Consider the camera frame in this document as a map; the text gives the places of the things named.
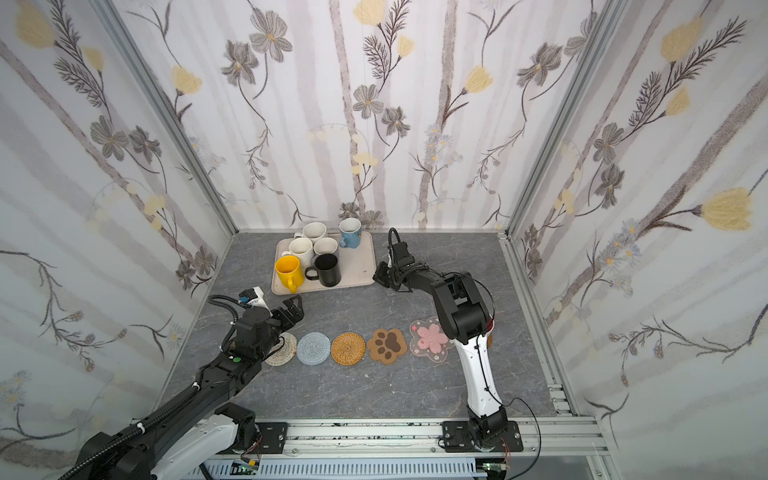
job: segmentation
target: wall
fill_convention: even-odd
[[[151,409],[230,237],[87,2],[0,13],[0,476],[50,478]]]
[[[273,229],[506,225],[603,4],[115,3],[238,226]]]
[[[627,480],[768,468],[767,42],[765,2],[630,2],[514,232]]]

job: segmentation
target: tray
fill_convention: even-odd
[[[341,233],[329,233],[328,236],[337,242],[341,239]],[[277,242],[275,262],[280,258],[282,252],[288,250],[288,244],[291,243],[291,240],[293,238],[286,238]],[[357,248],[339,247],[339,266],[341,268],[341,282],[338,285],[323,286],[319,280],[305,279],[296,292],[316,292],[317,290],[334,290],[372,284],[373,274],[376,272],[376,257],[373,253],[373,237],[369,232],[362,232],[360,245]],[[272,270],[272,292],[275,295],[291,295],[290,290],[280,282],[274,269]]]

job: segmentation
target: blue woven coaster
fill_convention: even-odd
[[[296,346],[296,356],[305,365],[319,365],[331,353],[331,341],[320,332],[307,333]]]

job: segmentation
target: coaster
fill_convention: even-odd
[[[320,332],[307,333],[296,346],[296,356],[305,365],[319,365],[331,353],[331,341]]]
[[[443,363],[448,358],[448,349],[453,348],[453,342],[442,332],[436,316],[430,316],[426,322],[411,323],[411,335],[411,353],[429,357],[435,363]]]
[[[331,356],[341,365],[358,363],[366,354],[366,341],[357,333],[342,333],[333,340]]]
[[[270,350],[270,353],[275,351],[277,351],[277,353],[264,360],[267,365],[285,365],[293,358],[294,355],[296,355],[296,337],[293,336],[292,333],[288,332],[283,332],[280,334],[280,336],[283,338],[283,340],[278,340],[277,344]]]
[[[384,365],[392,365],[397,357],[408,352],[408,345],[399,329],[378,329],[366,345],[371,351],[371,359]]]

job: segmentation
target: black mug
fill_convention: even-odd
[[[315,270],[316,275],[310,276],[310,270]],[[323,286],[336,286],[341,281],[341,269],[339,259],[332,253],[324,253],[315,259],[313,266],[304,270],[307,280],[320,280]]]

